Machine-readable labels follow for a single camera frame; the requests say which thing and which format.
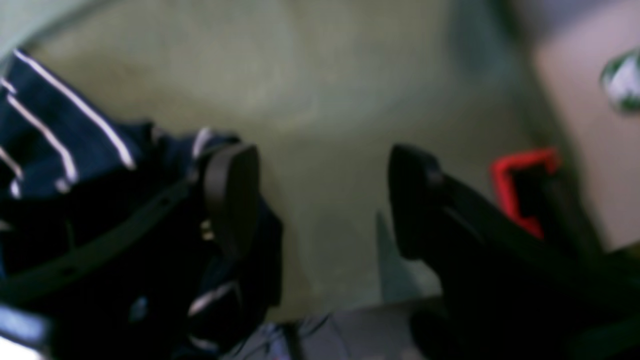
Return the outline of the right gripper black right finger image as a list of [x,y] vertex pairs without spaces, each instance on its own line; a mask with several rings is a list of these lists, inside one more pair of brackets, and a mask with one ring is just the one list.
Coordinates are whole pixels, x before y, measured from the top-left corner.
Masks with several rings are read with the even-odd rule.
[[639,262],[605,253],[562,178],[542,189],[551,239],[535,237],[434,155],[395,144],[387,165],[400,255],[436,274],[444,316],[418,313],[426,356],[450,360],[637,360]]

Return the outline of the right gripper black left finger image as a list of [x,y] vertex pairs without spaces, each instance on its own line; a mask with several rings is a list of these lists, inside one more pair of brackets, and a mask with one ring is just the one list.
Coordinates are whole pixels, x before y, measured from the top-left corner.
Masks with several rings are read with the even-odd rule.
[[139,191],[100,183],[56,202],[7,243],[3,360],[169,360],[218,354],[255,306],[242,289],[261,216],[259,151],[227,143],[187,175]]

